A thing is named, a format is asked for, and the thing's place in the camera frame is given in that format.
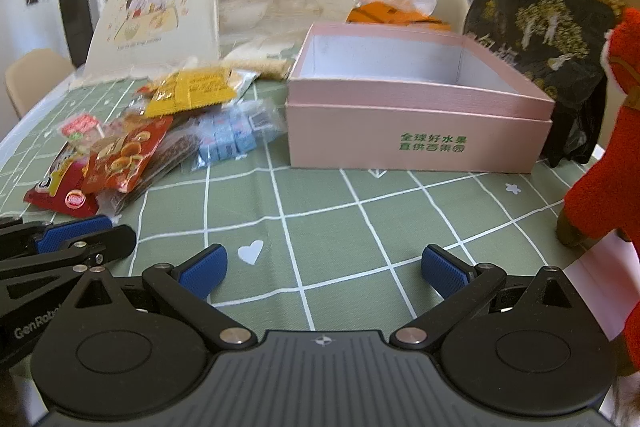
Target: black plastic bag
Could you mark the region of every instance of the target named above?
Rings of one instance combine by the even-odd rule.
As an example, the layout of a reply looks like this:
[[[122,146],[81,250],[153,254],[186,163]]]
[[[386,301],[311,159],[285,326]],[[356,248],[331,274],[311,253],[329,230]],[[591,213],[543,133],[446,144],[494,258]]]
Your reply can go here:
[[[596,0],[473,0],[465,33],[556,100],[543,149],[551,166],[593,152],[606,103],[600,53],[614,25]]]

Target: green checkered tablecloth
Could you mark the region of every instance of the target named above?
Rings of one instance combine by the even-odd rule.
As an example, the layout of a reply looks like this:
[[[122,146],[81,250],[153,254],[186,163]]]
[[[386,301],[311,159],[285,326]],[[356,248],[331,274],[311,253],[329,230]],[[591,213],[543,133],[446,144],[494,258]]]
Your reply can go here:
[[[139,85],[68,93],[0,169],[0,214],[68,219],[22,202],[63,145],[55,125],[80,110],[109,121]],[[286,86],[258,82],[245,95],[253,98],[282,107]],[[178,168],[157,182],[122,214],[138,245],[110,269],[138,275],[220,243],[228,273],[210,302],[258,336],[266,328],[388,334],[440,301],[420,276],[428,243],[514,275],[572,263],[583,250],[562,247],[554,228],[565,192],[587,167],[541,161],[525,176],[292,169],[285,136],[245,158]]]

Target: gray ribbed panel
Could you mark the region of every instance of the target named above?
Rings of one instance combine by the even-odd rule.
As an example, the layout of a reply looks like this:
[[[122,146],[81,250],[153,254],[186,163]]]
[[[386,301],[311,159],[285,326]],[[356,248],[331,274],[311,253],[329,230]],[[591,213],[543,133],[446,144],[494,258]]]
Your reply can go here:
[[[331,342],[316,343],[323,335]],[[274,331],[250,351],[225,353],[194,393],[164,412],[113,427],[508,427],[442,381],[429,357],[384,344],[375,331]],[[593,410],[545,427],[604,427]],[[45,427],[89,423],[52,414]]]

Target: pink box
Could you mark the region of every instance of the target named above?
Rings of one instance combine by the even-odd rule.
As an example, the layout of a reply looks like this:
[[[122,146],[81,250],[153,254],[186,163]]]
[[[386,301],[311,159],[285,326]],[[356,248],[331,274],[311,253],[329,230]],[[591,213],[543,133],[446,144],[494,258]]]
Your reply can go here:
[[[289,77],[291,165],[531,172],[553,108],[468,37],[315,24]]]

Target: silver bolt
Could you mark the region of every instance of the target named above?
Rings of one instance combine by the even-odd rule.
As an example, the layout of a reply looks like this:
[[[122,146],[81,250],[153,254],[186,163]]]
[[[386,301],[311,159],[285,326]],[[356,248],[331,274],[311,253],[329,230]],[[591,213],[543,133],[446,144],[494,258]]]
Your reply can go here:
[[[220,331],[220,340],[227,344],[244,344],[251,338],[251,331],[245,328],[226,328]]]
[[[396,339],[403,344],[420,344],[427,339],[427,332],[420,328],[402,328],[396,331]]]

